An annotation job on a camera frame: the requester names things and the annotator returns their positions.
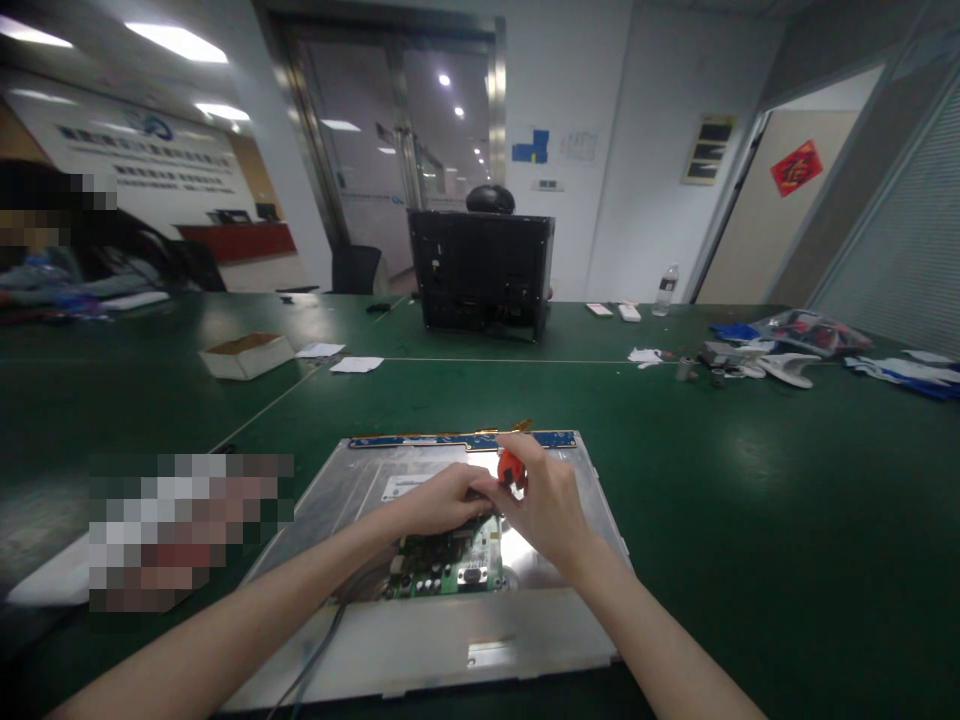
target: glass door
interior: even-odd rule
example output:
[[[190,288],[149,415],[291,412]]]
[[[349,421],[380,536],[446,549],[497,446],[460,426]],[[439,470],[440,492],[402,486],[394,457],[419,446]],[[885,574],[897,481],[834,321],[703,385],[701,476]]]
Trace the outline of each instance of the glass door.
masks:
[[[331,244],[379,248],[393,277],[413,266],[407,209],[465,211],[470,190],[503,182],[491,149],[503,137],[492,110],[502,61],[493,36],[335,25],[290,26],[285,38],[321,215]]]

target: company logo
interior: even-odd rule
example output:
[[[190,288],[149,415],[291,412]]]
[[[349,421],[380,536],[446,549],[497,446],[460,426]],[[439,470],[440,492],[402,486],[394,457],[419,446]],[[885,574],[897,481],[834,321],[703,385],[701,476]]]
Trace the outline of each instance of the company logo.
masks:
[[[141,135],[147,137],[152,135],[167,142],[173,140],[173,130],[156,115],[142,114],[137,110],[127,110],[124,112],[124,116],[127,118],[127,124]]]

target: red decoration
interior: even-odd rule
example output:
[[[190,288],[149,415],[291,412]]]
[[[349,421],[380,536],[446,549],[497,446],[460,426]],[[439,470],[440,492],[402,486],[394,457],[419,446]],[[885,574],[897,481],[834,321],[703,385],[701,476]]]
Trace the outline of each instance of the red decoration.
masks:
[[[807,140],[770,168],[770,172],[773,174],[773,181],[777,183],[780,197],[786,197],[822,173],[823,163],[813,146],[813,140]]]

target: black chair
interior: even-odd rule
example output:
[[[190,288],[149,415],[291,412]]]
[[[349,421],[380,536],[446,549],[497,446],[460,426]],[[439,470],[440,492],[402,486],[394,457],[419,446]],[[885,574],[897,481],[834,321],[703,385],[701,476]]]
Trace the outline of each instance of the black chair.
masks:
[[[373,295],[373,281],[383,255],[366,245],[338,245],[333,249],[333,290],[336,295]]]
[[[220,275],[213,252],[196,240],[171,240],[166,246],[176,253],[180,266],[201,290],[226,292],[227,286]]]

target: monitor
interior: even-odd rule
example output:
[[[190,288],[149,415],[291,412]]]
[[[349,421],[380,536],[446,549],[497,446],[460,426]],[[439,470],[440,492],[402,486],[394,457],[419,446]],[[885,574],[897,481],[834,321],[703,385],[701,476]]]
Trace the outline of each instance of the monitor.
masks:
[[[553,218],[429,210],[407,218],[427,327],[539,341]]]
[[[257,203],[257,217],[265,222],[279,222],[277,206],[274,203]]]
[[[216,210],[221,225],[240,225],[250,222],[250,213],[246,210]]]

